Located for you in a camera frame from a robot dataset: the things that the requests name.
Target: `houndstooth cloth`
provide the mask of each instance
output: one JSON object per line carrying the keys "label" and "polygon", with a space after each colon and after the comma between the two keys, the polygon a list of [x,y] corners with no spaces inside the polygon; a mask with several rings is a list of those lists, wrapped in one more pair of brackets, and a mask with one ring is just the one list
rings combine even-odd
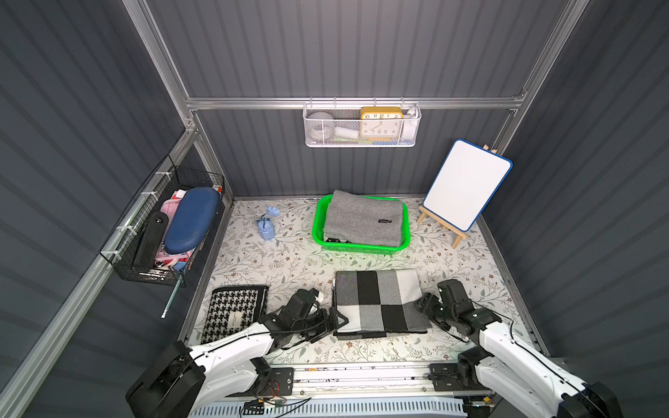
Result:
{"label": "houndstooth cloth", "polygon": [[202,344],[248,328],[265,314],[267,286],[224,286],[211,293]]}

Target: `clock face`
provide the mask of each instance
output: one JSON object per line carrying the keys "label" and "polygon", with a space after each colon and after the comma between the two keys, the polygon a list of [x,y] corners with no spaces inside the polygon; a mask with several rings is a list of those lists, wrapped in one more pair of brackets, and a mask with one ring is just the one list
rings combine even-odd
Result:
{"label": "clock face", "polygon": [[367,120],[368,115],[360,123],[360,133],[364,136],[378,136],[381,138],[397,138],[402,128],[401,120],[394,119],[370,119]]}
{"label": "clock face", "polygon": [[402,119],[399,113],[365,113],[363,119]]}

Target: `mesh basket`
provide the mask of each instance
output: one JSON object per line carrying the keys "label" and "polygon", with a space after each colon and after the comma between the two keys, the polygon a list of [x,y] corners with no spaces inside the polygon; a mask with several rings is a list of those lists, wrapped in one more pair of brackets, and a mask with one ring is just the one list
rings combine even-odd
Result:
{"label": "mesh basket", "polygon": [[[131,224],[134,226],[134,231],[132,229],[124,230],[124,234],[116,247],[114,254],[101,253],[102,256],[112,264],[114,271],[116,271],[123,280],[175,286],[179,277],[181,277],[181,286],[185,287],[185,278],[191,271],[193,262],[209,237],[209,231],[207,231],[205,239],[203,239],[200,245],[195,248],[182,272],[177,272],[175,270],[150,269],[147,273],[141,273],[132,268],[132,261],[137,253],[139,241],[144,230],[147,228],[147,219],[151,213],[161,209],[164,201],[169,199],[172,194],[179,189],[188,190],[193,187],[223,185],[223,177],[215,173],[207,173],[205,171],[194,170],[187,167],[172,167],[168,173],[169,174],[163,175],[161,181],[151,195],[148,196],[146,202],[132,220]],[[219,200],[217,213],[222,210],[223,205]]]}
{"label": "mesh basket", "polygon": [[327,147],[393,147],[414,146],[421,112],[416,102],[384,103],[397,106],[402,119],[360,119],[361,107],[331,103],[304,103],[304,138],[307,146]]}

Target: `blue plastic bag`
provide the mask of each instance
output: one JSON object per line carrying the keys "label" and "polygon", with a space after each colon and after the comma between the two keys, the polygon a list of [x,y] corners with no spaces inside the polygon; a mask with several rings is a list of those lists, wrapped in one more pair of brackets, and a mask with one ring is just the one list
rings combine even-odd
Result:
{"label": "blue plastic bag", "polygon": [[258,224],[258,233],[265,241],[272,241],[276,236],[274,232],[274,224],[272,223],[270,216],[278,216],[279,213],[280,212],[277,208],[274,206],[269,206],[267,208],[267,212],[265,212],[265,215],[256,221]]}

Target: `yellow clock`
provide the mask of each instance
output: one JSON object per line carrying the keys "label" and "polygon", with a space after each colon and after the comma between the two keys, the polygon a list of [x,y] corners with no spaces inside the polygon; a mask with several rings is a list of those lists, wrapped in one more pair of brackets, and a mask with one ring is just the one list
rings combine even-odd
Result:
{"label": "yellow clock", "polygon": [[367,106],[360,110],[360,136],[397,139],[402,130],[402,109],[398,106]]}

